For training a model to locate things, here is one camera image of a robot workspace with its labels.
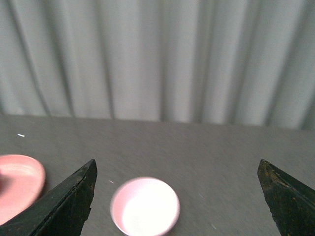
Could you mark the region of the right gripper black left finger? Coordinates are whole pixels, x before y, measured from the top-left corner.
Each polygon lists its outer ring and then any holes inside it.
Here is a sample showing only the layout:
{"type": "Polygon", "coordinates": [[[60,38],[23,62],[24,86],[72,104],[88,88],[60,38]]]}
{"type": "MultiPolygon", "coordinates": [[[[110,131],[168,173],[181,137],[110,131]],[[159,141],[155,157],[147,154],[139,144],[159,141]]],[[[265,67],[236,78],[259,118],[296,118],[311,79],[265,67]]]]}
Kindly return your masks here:
{"type": "Polygon", "coordinates": [[[1,225],[2,236],[79,236],[94,198],[97,167],[87,162],[26,210],[1,225]]]}

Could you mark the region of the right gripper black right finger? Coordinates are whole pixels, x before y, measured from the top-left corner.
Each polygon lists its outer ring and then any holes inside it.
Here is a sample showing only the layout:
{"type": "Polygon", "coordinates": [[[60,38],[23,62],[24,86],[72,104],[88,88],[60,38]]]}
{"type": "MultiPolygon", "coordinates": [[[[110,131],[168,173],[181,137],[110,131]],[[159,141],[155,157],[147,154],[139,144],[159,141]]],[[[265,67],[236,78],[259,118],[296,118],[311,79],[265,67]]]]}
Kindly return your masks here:
{"type": "Polygon", "coordinates": [[[315,234],[315,191],[262,159],[257,176],[265,201],[282,236],[315,234]]]}

